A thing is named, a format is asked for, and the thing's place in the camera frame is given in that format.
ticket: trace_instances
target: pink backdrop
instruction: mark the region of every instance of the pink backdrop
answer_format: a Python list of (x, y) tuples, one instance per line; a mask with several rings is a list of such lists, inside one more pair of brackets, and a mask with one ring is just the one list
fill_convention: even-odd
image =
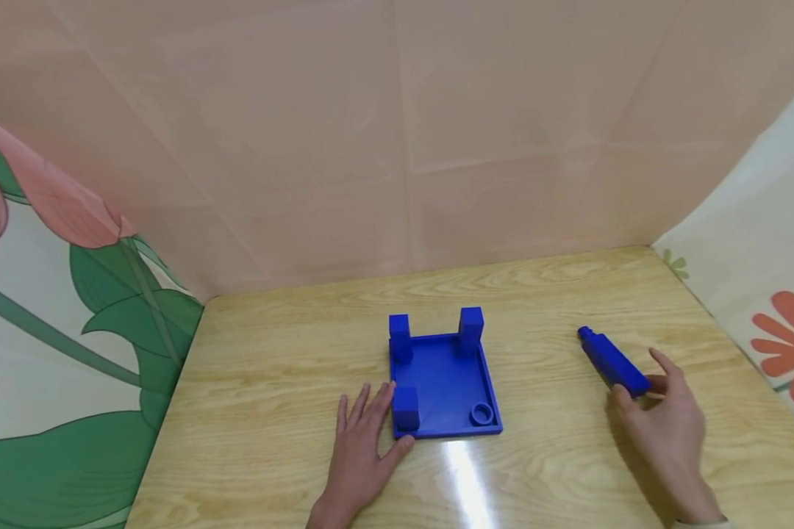
[(0, 0), (0, 124), (201, 298), (649, 244), (794, 95), (794, 1)]

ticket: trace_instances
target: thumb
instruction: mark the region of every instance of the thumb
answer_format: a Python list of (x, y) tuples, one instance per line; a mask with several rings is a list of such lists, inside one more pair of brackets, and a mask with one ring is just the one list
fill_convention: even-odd
[(632, 400), (629, 392), (626, 391), (626, 388), (620, 384), (615, 384), (612, 386), (611, 400), (615, 405), (615, 408), (617, 408), (620, 412), (620, 416), (625, 420), (635, 417), (636, 413), (641, 412), (641, 408), (635, 404), (635, 401)]
[(399, 462), (403, 461), (403, 457), (406, 457), (414, 446), (415, 438), (410, 435), (404, 435), (395, 442), (391, 450), (388, 450), (388, 453), (379, 460), (380, 470), (382, 474), (385, 475), (386, 479), (391, 477), (391, 474), (395, 472), (395, 468), (397, 468)]

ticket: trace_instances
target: blue square post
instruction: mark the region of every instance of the blue square post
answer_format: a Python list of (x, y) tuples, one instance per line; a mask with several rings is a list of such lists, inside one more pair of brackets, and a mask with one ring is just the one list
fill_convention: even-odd
[(388, 317), (388, 352), (399, 364), (410, 364), (414, 358), (412, 335), (409, 334), (409, 315), (392, 314)]
[(421, 427), (421, 413), (418, 408), (418, 390), (415, 388), (395, 388), (391, 400), (391, 414), (395, 426), (401, 432), (415, 432)]
[(476, 355), (479, 340), (482, 338), (482, 327), (485, 327), (482, 309), (478, 306), (462, 307), (462, 316), (459, 318), (459, 356), (473, 358)]

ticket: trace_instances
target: hand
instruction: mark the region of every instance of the hand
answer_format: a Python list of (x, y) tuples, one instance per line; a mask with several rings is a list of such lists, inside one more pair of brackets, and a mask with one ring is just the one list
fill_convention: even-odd
[(395, 442), (384, 457), (379, 457), (376, 451), (395, 385), (382, 384), (365, 410), (371, 391), (371, 385), (365, 382), (349, 417), (347, 395), (341, 395), (329, 478), (323, 494), (312, 507), (307, 529), (346, 529), (359, 511), (374, 501), (397, 464), (412, 450), (415, 439), (407, 435)]
[(679, 519), (691, 524), (722, 522), (715, 494), (700, 472), (706, 434), (703, 411), (682, 369), (658, 350), (651, 348), (650, 355), (665, 370), (664, 375), (648, 375), (650, 392), (664, 399), (644, 411), (621, 385), (613, 386), (611, 399), (633, 444), (673, 497)]

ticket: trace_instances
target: finger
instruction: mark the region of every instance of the finger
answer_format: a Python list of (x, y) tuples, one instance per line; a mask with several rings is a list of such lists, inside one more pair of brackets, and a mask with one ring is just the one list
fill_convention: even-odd
[(362, 418), (362, 410), (365, 408), (365, 403), (368, 402), (368, 395), (370, 393), (371, 384), (365, 382), (362, 386), (362, 391), (359, 391), (359, 396), (356, 399), (356, 404), (353, 405), (353, 410), (349, 412), (349, 418), (347, 419), (347, 425), (349, 427), (359, 422), (359, 418)]
[(347, 395), (341, 394), (339, 399), (339, 417), (335, 422), (335, 436), (347, 429)]
[(382, 426), (382, 421), (385, 419), (385, 414), (388, 411), (388, 405), (391, 404), (393, 395), (395, 394), (395, 382), (382, 384), (379, 388), (376, 397), (371, 401), (368, 410), (365, 411), (363, 417), (370, 421), (374, 427), (379, 430)]
[(682, 369), (673, 363), (673, 361), (671, 361), (670, 358), (665, 355), (665, 353), (651, 347), (650, 356), (653, 357), (654, 361), (659, 362), (659, 366), (665, 370), (665, 374), (667, 375), (669, 382), (674, 379), (685, 379), (685, 374), (682, 372)]
[(632, 400), (629, 391), (620, 384), (611, 386), (611, 400), (616, 410), (620, 412), (620, 417), (625, 421), (635, 417), (637, 413), (641, 413), (641, 408)]
[(381, 478), (387, 481), (388, 478), (391, 478), (391, 475), (395, 472), (399, 462), (403, 461), (403, 458), (407, 456), (407, 454), (412, 451), (412, 447), (415, 446), (415, 438), (410, 435), (403, 435), (393, 446), (391, 450), (388, 450), (385, 456), (382, 456), (379, 460), (379, 471), (382, 473)]
[(664, 395), (667, 393), (667, 377), (665, 375), (647, 375), (647, 380), (650, 381), (650, 389), (648, 393), (655, 393)]

